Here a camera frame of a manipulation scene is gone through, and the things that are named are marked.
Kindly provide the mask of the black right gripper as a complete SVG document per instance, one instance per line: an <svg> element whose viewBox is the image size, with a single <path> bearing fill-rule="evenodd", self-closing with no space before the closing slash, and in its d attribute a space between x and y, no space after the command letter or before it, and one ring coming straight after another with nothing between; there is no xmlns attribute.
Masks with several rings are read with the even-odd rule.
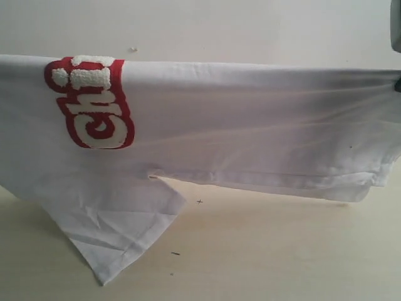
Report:
<svg viewBox="0 0 401 301"><path fill-rule="evenodd" d="M393 88L396 92L401 92L401 78L394 83Z"/></svg>

